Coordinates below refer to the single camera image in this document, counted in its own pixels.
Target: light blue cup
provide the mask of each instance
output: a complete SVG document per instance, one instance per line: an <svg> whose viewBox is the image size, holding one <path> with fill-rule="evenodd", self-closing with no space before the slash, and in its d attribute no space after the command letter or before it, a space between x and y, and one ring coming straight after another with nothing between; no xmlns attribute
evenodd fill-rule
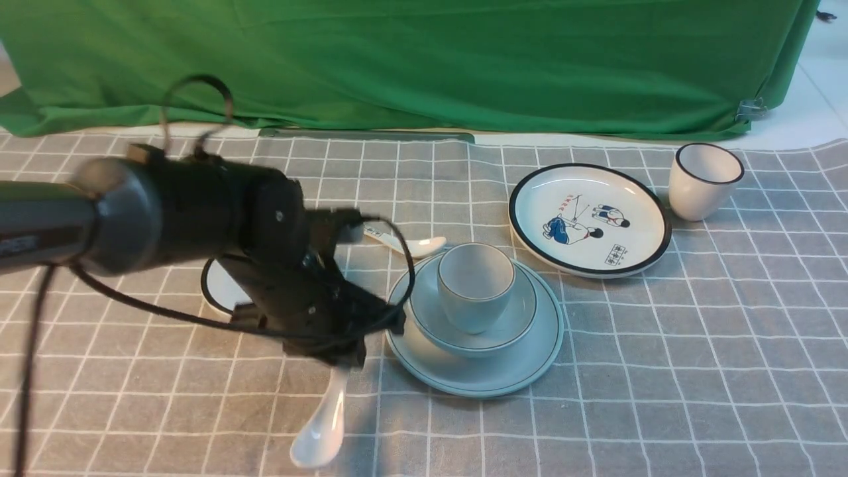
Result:
<svg viewBox="0 0 848 477"><path fill-rule="evenodd" d="M468 334L480 334L498 321L515 281L512 260L491 245L458 245L438 263L442 308L448 321Z"/></svg>

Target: spoon handle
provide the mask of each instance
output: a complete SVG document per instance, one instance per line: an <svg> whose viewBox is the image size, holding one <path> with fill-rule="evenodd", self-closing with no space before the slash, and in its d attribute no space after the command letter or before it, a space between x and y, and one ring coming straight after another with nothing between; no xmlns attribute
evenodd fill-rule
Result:
<svg viewBox="0 0 848 477"><path fill-rule="evenodd" d="M394 236L389 235L388 233L380 232L374 227L368 225L363 226L362 228L365 230L365 235L367 235L368 237L375 239L377 242L385 244L388 248L400 254L404 253L404 249L400 246L400 240L397 240L397 238L395 238Z"/></svg>
<svg viewBox="0 0 848 477"><path fill-rule="evenodd" d="M336 432L336 428L344 434L344 391L348 387L348 376L350 368L334 367L330 371L330 384L310 419L312 428L321 434Z"/></svg>

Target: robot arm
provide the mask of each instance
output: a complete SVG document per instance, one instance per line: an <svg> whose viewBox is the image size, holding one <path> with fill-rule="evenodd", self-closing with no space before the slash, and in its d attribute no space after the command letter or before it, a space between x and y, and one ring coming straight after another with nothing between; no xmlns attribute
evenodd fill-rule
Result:
<svg viewBox="0 0 848 477"><path fill-rule="evenodd" d="M234 325L280 336L289 355L357 367L365 333L404 325L399 307L345 280L333 259L364 220L306 210L300 184L276 169L132 144L65 184L0 182L0 272L53 263L113 276L214 257L253 301Z"/></svg>

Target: cup rim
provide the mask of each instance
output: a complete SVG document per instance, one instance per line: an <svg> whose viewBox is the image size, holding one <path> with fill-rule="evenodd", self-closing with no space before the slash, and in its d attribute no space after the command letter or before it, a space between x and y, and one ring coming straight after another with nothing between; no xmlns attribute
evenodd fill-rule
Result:
<svg viewBox="0 0 848 477"><path fill-rule="evenodd" d="M453 291L448 286L447 283L444 282L444 280L442 279L442 265L444 264L444 257L448 256L448 254L450 252L457 250L457 249L461 249L462 247L466 247L468 245L488 247L492 250L497 250L497 252L499 254L501 254L510 263L510 274L511 274L510 284L506 285L506 288L504 289L504 291L498 293L497 295L489 296L488 298L471 298L469 296L463 296L463 295L460 295L459 293L456 293L455 291ZM506 295L512 289L513 285L516 284L516 265L514 263L512 263L512 259L507 254L505 254L502 250L500 250L497 247L493 247L492 245L484 244L484 243L481 243L481 242L467 242L465 244L459 244L459 245L455 246L454 248L452 248L452 249L450 249L450 250L448 250L448 251L446 251L442 254L442 256L438 259L438 268L436 269L436 277L438 278L438 282L440 284L442 284L442 286L444 287L444 289L448 293L450 293L453 296L459 297L462 300L476 301L476 302L491 301L491 300L495 300L495 299L497 299L497 298L499 298L503 295Z"/></svg>
<svg viewBox="0 0 848 477"><path fill-rule="evenodd" d="M686 167L683 165L683 162L680 160L680 153L689 146L707 146L707 147L710 147L710 148L720 149L720 150L724 151L725 153L730 154L730 157L734 158L736 160L736 162L739 164L739 175L736 178L731 179L729 181L711 181L711 180L705 179L703 177L696 176L689 169L686 169ZM680 170L685 172L687 176L692 177L696 181L707 183L707 184L712 184L712 185L716 185L716 186L723 186L723 185L739 182L739 181L742 180L742 177L745 176L745 165L742 164L742 161L739 159L739 157L737 157L736 154L728 151L727 149L725 149L721 146L716 146L716 144L710 144L710 143L689 143L689 144L685 144L685 145L681 146L674 153L674 161L678 164L678 167L680 167Z"/></svg>

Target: metal clip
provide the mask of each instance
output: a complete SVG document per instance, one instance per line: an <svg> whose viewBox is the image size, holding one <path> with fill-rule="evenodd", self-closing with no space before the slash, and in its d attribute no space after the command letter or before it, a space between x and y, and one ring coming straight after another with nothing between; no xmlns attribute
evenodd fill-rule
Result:
<svg viewBox="0 0 848 477"><path fill-rule="evenodd" d="M736 110L736 121L759 119L766 113L768 113L768 108L764 105L762 98L745 99L739 102L739 109Z"/></svg>

